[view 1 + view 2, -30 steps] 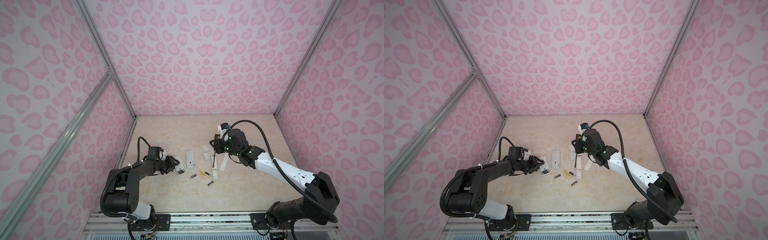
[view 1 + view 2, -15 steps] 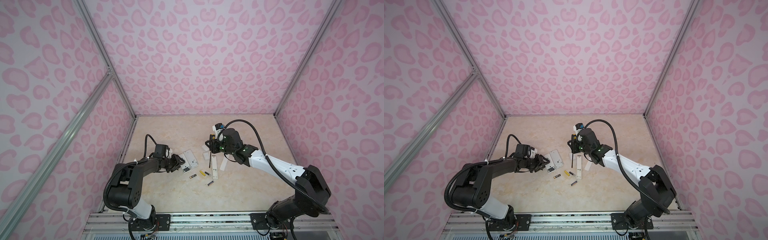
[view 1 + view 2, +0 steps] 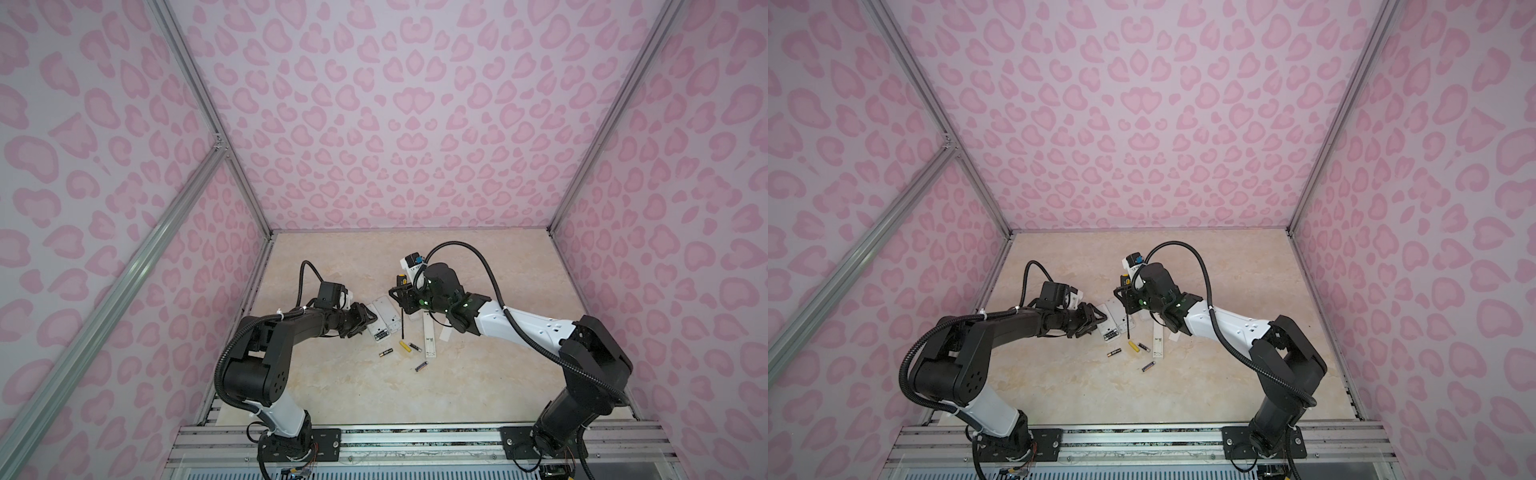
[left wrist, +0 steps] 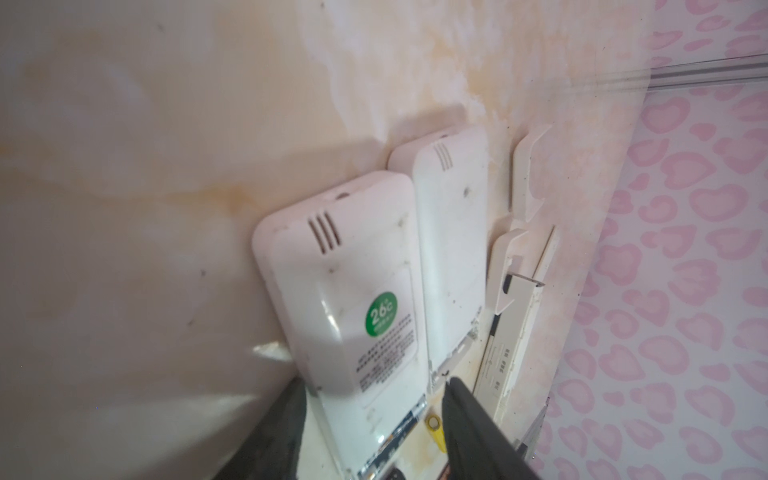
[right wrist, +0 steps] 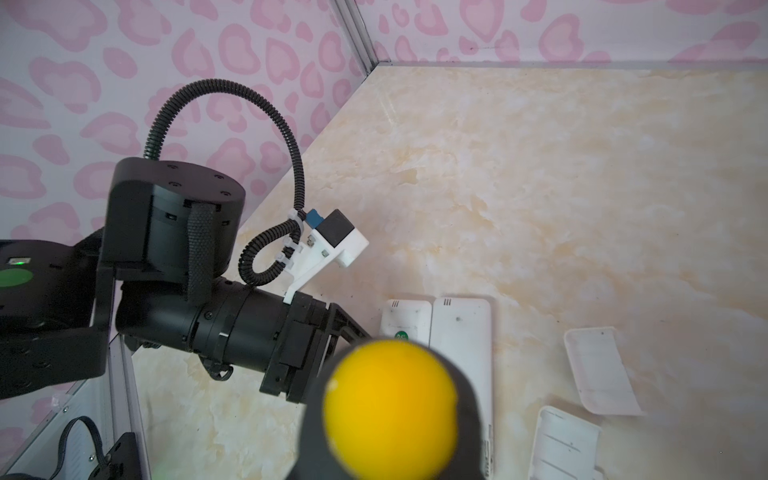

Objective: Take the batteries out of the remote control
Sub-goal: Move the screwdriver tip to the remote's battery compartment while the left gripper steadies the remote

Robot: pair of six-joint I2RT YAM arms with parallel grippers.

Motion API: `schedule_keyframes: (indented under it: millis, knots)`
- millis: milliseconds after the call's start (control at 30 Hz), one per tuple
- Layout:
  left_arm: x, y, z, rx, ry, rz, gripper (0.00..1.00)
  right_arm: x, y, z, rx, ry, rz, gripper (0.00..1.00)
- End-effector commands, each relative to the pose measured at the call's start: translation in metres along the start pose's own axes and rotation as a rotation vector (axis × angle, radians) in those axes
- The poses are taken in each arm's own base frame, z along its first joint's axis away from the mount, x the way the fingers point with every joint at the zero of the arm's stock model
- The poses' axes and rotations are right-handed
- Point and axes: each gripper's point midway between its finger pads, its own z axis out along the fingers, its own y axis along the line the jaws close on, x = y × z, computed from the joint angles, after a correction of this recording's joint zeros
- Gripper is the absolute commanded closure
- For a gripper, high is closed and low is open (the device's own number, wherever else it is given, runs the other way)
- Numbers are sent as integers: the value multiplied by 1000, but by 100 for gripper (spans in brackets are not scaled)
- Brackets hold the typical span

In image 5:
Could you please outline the white remote angled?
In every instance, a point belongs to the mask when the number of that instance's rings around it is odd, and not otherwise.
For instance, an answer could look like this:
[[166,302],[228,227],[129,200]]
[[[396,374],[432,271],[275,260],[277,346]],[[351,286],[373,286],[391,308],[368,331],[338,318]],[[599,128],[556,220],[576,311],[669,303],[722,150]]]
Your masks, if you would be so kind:
[[492,312],[480,298],[435,300],[429,346],[449,359],[473,387],[480,416],[481,471],[494,470]]

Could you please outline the small white battery cover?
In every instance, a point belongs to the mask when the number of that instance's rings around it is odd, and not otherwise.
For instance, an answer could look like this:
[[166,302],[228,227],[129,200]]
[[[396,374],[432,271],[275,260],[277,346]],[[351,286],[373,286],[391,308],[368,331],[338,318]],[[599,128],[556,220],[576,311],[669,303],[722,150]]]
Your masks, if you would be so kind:
[[552,406],[538,412],[527,477],[530,480],[603,479],[597,469],[601,428]]

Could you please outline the white remote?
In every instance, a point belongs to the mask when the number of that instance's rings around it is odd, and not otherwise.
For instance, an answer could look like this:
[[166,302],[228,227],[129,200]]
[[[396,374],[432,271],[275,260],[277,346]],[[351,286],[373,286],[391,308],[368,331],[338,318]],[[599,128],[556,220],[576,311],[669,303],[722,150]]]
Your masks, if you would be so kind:
[[379,335],[428,346],[432,304],[426,300],[389,300],[382,310]]

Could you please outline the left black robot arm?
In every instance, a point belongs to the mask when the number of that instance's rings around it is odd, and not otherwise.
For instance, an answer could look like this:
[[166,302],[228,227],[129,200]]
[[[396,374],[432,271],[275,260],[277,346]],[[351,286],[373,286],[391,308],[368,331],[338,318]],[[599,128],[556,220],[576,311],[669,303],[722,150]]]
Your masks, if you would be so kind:
[[1,244],[1,395],[96,378],[112,332],[131,348],[196,355],[216,381],[260,372],[262,392],[302,403],[339,340],[366,331],[293,285],[228,280],[243,187],[210,168],[120,161],[103,229],[75,245]]

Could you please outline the black handled screwdriver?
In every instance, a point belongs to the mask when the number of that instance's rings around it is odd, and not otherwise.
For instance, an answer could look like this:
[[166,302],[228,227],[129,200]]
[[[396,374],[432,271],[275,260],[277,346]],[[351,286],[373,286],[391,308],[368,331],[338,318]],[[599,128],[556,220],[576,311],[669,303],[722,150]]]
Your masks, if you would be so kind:
[[445,356],[401,339],[358,342],[308,391],[291,479],[481,479],[481,415]]

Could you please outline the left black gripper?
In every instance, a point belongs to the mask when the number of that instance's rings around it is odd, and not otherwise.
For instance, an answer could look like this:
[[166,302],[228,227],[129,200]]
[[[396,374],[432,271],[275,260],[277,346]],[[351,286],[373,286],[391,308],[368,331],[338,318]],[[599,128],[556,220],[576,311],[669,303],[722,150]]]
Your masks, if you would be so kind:
[[304,403],[306,394],[340,339],[352,344],[369,333],[341,306],[298,293],[288,306],[259,391]]

